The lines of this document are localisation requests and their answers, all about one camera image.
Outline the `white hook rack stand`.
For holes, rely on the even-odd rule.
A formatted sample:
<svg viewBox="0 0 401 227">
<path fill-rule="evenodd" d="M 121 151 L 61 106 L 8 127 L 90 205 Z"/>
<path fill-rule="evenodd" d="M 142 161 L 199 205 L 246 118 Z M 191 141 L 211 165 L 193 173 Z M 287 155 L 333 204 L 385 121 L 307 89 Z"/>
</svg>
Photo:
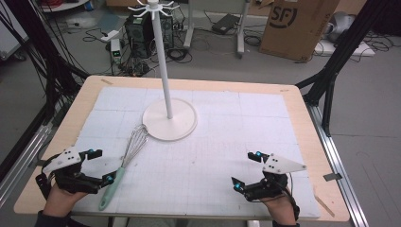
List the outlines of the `white hook rack stand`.
<svg viewBox="0 0 401 227">
<path fill-rule="evenodd" d="M 143 124 L 148 129 L 148 134 L 162 141 L 178 141 L 194 131 L 198 124 L 198 116 L 193 105 L 170 95 L 166 54 L 161 28 L 160 14 L 167 16 L 166 9 L 172 7 L 173 1 L 162 4 L 159 0 L 147 0 L 137 2 L 141 8 L 130 8 L 132 11 L 140 11 L 139 17 L 150 14 L 154 39 L 157 49 L 157 58 L 160 67 L 160 76 L 164 100 L 150 104 L 143 113 Z"/>
</svg>

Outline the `white floor board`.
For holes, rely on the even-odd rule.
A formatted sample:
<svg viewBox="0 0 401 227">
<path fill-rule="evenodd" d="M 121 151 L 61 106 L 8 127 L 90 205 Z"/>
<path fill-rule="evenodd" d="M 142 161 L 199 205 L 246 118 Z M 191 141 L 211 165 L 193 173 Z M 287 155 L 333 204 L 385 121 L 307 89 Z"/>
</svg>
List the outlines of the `white floor board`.
<svg viewBox="0 0 401 227">
<path fill-rule="evenodd" d="M 320 56 L 331 56 L 335 50 L 335 45 L 327 40 L 320 40 L 315 46 L 315 53 Z M 373 49 L 365 42 L 361 42 L 358 48 L 353 53 L 353 56 L 355 57 L 372 57 L 374 55 L 375 52 L 373 51 Z"/>
</svg>

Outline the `grey rounded appliance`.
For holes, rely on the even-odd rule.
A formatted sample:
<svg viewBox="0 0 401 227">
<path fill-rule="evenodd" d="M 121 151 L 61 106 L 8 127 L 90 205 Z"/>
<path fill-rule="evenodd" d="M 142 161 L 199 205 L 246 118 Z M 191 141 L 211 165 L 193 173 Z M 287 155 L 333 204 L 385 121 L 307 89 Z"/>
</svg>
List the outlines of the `grey rounded appliance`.
<svg viewBox="0 0 401 227">
<path fill-rule="evenodd" d="M 353 15 L 344 11 L 337 11 L 328 22 L 324 35 L 330 42 L 335 43 L 340 35 L 350 28 L 354 21 L 355 17 Z"/>
</svg>

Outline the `flat black device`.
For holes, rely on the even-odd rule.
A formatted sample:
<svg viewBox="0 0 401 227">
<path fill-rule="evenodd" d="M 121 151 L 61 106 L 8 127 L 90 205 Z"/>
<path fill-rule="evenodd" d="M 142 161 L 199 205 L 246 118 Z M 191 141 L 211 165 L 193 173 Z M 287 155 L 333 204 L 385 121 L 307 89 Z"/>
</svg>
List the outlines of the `flat black device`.
<svg viewBox="0 0 401 227">
<path fill-rule="evenodd" d="M 233 14 L 226 14 L 212 25 L 212 30 L 217 34 L 226 34 L 239 22 L 239 18 Z"/>
</svg>

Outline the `person's right hand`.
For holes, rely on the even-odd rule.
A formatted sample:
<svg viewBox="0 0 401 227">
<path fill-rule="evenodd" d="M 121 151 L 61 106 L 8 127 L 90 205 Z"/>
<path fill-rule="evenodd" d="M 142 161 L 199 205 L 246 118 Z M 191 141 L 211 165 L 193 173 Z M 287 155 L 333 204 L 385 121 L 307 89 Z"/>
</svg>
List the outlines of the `person's right hand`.
<svg viewBox="0 0 401 227">
<path fill-rule="evenodd" d="M 293 207 L 287 196 L 263 198 L 261 201 L 267 207 L 272 219 L 278 224 L 287 226 L 296 224 Z"/>
</svg>

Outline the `thin wooden strip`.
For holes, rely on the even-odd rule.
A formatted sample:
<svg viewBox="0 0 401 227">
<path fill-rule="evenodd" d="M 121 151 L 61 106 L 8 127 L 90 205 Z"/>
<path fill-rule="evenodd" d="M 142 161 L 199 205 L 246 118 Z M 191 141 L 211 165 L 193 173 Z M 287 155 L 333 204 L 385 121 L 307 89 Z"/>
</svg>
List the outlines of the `thin wooden strip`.
<svg viewBox="0 0 401 227">
<path fill-rule="evenodd" d="M 336 216 L 334 210 L 331 208 L 329 201 L 323 196 L 314 194 L 316 202 L 322 207 L 322 209 L 332 218 Z"/>
</svg>

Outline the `black computer tower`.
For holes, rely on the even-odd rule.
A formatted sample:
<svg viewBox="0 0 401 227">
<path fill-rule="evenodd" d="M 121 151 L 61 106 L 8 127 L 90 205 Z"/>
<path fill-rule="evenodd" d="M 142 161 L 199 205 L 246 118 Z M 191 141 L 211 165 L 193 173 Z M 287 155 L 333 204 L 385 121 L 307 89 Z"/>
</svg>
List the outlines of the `black computer tower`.
<svg viewBox="0 0 401 227">
<path fill-rule="evenodd" d="M 174 46 L 173 20 L 171 17 L 160 15 L 164 49 Z M 132 12 L 124 24 L 131 47 L 131 54 L 136 58 L 146 59 L 151 55 L 154 39 L 152 22 L 149 14 L 139 17 L 138 13 Z"/>
</svg>

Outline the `white power strip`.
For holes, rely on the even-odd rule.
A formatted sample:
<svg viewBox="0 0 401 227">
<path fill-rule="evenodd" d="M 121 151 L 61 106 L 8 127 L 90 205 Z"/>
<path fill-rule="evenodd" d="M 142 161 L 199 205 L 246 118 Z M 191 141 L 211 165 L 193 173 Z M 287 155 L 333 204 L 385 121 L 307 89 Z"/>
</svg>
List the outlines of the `white power strip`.
<svg viewBox="0 0 401 227">
<path fill-rule="evenodd" d="M 110 31 L 106 36 L 101 37 L 100 40 L 102 42 L 108 42 L 110 39 L 113 39 L 115 36 L 119 34 L 118 30 L 112 30 Z"/>
</svg>

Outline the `aluminium rail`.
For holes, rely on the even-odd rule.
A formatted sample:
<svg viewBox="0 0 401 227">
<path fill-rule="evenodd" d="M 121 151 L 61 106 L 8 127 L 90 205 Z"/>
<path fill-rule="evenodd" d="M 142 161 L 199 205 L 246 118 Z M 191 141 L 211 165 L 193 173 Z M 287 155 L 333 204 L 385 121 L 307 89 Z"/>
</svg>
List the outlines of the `aluminium rail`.
<svg viewBox="0 0 401 227">
<path fill-rule="evenodd" d="M 52 128 L 52 125 L 41 125 L 27 136 L 27 143 L 22 145 L 22 153 L 0 182 L 0 208 L 6 203 L 16 184 L 21 180 L 28 166 L 41 150 L 47 137 L 52 132 Z"/>
<path fill-rule="evenodd" d="M 357 199 L 357 194 L 351 184 L 346 169 L 342 163 L 335 142 L 328 136 L 322 126 L 323 114 L 318 107 L 306 106 L 312 122 L 314 123 L 317 134 L 323 145 L 323 150 L 328 159 L 328 163 L 335 174 L 334 181 L 338 184 L 340 193 L 345 201 L 348 213 L 354 227 L 369 227 L 362 207 Z"/>
</svg>

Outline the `whisk with green handle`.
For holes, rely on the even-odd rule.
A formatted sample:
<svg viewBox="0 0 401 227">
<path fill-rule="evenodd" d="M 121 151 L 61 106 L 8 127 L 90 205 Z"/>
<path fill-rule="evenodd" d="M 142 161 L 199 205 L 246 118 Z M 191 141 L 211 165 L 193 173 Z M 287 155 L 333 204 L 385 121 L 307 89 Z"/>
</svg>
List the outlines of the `whisk with green handle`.
<svg viewBox="0 0 401 227">
<path fill-rule="evenodd" d="M 131 133 L 131 136 L 128 140 L 128 144 L 126 146 L 126 151 L 122 165 L 120 168 L 117 169 L 113 183 L 110 184 L 107 187 L 106 191 L 104 192 L 98 205 L 99 211 L 103 211 L 107 208 L 107 206 L 113 199 L 113 195 L 125 174 L 127 166 L 129 165 L 130 161 L 145 146 L 147 141 L 148 141 L 148 129 L 145 125 L 141 124 L 137 126 Z"/>
</svg>

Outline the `person's left hand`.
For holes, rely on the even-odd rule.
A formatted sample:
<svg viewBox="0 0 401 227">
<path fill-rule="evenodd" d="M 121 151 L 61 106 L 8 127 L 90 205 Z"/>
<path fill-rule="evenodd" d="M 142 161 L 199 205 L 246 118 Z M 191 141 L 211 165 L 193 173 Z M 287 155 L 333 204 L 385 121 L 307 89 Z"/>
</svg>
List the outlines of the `person's left hand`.
<svg viewBox="0 0 401 227">
<path fill-rule="evenodd" d="M 44 206 L 43 214 L 56 218 L 66 217 L 75 204 L 85 196 L 87 196 L 87 193 L 77 192 L 72 194 L 54 184 Z"/>
</svg>

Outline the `white device with green display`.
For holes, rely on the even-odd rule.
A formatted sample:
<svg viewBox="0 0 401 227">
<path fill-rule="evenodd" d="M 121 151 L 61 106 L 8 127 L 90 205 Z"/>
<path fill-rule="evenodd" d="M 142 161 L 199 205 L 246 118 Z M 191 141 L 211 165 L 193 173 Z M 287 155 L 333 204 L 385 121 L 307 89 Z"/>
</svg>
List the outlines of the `white device with green display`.
<svg viewBox="0 0 401 227">
<path fill-rule="evenodd" d="M 111 56 L 115 63 L 121 62 L 121 44 L 119 39 L 111 39 Z"/>
</svg>

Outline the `white metal floor stand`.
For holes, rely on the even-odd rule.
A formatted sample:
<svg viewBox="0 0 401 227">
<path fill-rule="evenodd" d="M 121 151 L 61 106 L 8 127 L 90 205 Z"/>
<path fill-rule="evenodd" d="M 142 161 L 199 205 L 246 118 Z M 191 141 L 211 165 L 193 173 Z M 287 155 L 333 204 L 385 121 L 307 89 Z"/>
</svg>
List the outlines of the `white metal floor stand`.
<svg viewBox="0 0 401 227">
<path fill-rule="evenodd" d="M 233 13 L 239 15 L 239 28 L 236 30 L 236 54 L 241 58 L 245 52 L 244 28 L 252 0 L 188 0 L 186 30 L 183 43 L 184 48 L 191 46 L 195 24 L 193 21 L 194 10 L 205 10 L 217 13 Z"/>
</svg>

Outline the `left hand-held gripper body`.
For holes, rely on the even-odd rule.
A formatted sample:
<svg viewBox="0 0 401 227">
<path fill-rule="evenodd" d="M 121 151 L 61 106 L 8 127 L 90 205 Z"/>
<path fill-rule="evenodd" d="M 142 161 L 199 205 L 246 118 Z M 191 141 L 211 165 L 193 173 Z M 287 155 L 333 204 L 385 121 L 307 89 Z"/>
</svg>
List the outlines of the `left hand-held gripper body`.
<svg viewBox="0 0 401 227">
<path fill-rule="evenodd" d="M 83 162 L 88 159 L 82 160 L 80 153 L 75 147 L 66 148 L 47 160 L 42 173 L 54 176 L 58 187 L 70 193 L 96 194 L 102 188 L 102 178 L 90 177 L 81 171 Z"/>
</svg>

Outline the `white grid mat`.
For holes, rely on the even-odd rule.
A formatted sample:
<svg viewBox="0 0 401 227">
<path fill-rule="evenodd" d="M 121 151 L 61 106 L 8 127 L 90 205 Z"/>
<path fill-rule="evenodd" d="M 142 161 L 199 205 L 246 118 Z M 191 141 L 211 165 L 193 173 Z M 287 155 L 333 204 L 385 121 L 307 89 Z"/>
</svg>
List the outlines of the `white grid mat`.
<svg viewBox="0 0 401 227">
<path fill-rule="evenodd" d="M 261 151 L 295 162 L 303 160 L 292 127 L 287 89 L 256 91 L 185 91 L 172 96 L 190 102 L 198 125 L 184 139 L 150 138 L 129 163 L 104 215 L 138 217 L 265 218 L 266 208 L 235 192 L 232 180 L 256 183 L 261 164 L 248 152 Z M 146 107 L 161 100 L 159 89 L 105 87 L 99 93 L 75 144 L 77 150 L 100 148 L 83 173 L 100 177 L 120 167 L 130 134 Z"/>
</svg>

